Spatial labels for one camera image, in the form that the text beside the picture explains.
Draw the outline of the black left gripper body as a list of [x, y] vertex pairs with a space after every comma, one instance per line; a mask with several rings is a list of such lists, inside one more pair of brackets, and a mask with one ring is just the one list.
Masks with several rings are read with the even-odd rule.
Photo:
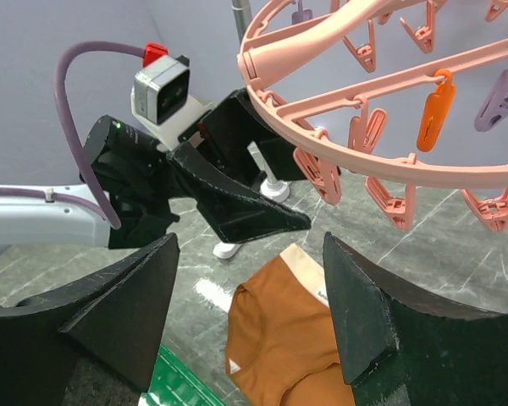
[[159, 141], [118, 119], [103, 115], [89, 131], [83, 152], [121, 221], [110, 231], [108, 248], [138, 249], [162, 238], [180, 220], [173, 198], [191, 198], [212, 229], [218, 228], [214, 196], [202, 182], [208, 162], [189, 145], [194, 160], [179, 162], [181, 149], [160, 151]]

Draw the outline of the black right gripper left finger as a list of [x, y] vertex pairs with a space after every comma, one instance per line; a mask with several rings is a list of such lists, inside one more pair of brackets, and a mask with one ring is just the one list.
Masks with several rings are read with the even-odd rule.
[[0, 306], [0, 405], [136, 405], [179, 262], [172, 233], [110, 266]]

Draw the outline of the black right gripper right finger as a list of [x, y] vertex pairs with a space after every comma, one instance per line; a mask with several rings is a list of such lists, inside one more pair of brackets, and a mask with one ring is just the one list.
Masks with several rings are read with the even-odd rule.
[[508, 405], [508, 313], [434, 294], [331, 233], [323, 269], [358, 405]]

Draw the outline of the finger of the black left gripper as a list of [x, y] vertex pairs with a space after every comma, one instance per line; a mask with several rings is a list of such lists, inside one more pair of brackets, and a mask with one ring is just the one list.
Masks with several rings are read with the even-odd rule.
[[179, 187], [225, 243], [244, 244], [280, 233], [308, 230], [310, 218], [221, 173], [191, 144], [168, 154]]
[[205, 157], [219, 171], [239, 182], [256, 182], [261, 170], [248, 146], [255, 144], [279, 180], [298, 181], [306, 176], [295, 163], [295, 146], [263, 122], [246, 89], [232, 91], [197, 124]]

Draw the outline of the orange underwear with cream waistband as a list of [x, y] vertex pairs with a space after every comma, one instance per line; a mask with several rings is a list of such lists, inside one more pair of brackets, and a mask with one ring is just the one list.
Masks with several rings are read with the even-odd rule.
[[225, 371], [253, 405], [352, 405], [323, 268], [291, 244], [235, 290]]

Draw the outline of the pink round clip hanger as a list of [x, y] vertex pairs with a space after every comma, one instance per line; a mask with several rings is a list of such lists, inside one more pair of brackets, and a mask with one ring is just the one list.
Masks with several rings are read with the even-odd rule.
[[[251, 103], [278, 135], [365, 177], [400, 230], [417, 190], [453, 189], [489, 231], [508, 228], [508, 116], [474, 119], [508, 69], [508, 1], [270, 1], [237, 56]], [[417, 149], [426, 99], [453, 74], [456, 94], [429, 152]]]

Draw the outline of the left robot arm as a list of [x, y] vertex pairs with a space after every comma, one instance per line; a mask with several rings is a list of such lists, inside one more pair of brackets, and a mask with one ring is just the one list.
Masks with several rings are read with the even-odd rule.
[[161, 125], [137, 129], [105, 115], [91, 128], [83, 153], [105, 200], [119, 217], [106, 220], [86, 184], [0, 186], [0, 245], [83, 244], [139, 249], [179, 221], [170, 202], [190, 198], [225, 243], [243, 244], [307, 230], [309, 217], [255, 190], [262, 179], [241, 183], [214, 160], [197, 125], [208, 104], [189, 97]]

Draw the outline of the metal clothes rack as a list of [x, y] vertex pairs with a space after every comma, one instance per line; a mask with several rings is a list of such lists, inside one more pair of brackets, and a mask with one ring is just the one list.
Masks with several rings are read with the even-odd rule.
[[[239, 43], [242, 43], [246, 29], [252, 20], [251, 5], [249, 1], [232, 0], [231, 7], [234, 13]], [[241, 106], [246, 111], [245, 117], [249, 119], [249, 122], [253, 124], [254, 130], [256, 130], [255, 134], [253, 131], [250, 132], [252, 142], [249, 145], [249, 151], [252, 156], [258, 158], [258, 167], [265, 173], [265, 178], [258, 187], [259, 192], [271, 200], [282, 203], [290, 195], [290, 184], [288, 182], [278, 180], [274, 176], [270, 166], [265, 161], [261, 150], [255, 143], [255, 141], [259, 139], [259, 131], [261, 131], [261, 134], [265, 134], [267, 128], [261, 123], [257, 113], [252, 109], [250, 103], [242, 101]], [[213, 254], [219, 259], [228, 260], [237, 253], [240, 247], [240, 244], [226, 244], [224, 242], [219, 242], [214, 246]]]

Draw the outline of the green plastic tray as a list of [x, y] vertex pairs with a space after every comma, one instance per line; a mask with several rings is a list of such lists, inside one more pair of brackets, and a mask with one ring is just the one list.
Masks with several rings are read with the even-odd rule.
[[224, 403], [177, 356], [161, 345], [148, 392], [139, 406], [224, 406]]

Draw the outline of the orange clothes peg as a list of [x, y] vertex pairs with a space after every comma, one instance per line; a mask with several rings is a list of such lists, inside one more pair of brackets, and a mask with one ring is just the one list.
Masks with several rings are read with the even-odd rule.
[[425, 102], [417, 136], [417, 149], [422, 152], [435, 147], [456, 94], [453, 74], [448, 69], [439, 69], [435, 75], [443, 79], [436, 83], [435, 91]]

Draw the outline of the purple clothes peg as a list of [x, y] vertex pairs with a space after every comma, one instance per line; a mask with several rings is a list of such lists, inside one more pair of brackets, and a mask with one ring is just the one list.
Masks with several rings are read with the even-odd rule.
[[487, 98], [474, 119], [478, 132], [490, 131], [508, 116], [508, 69], [505, 69], [494, 83]]

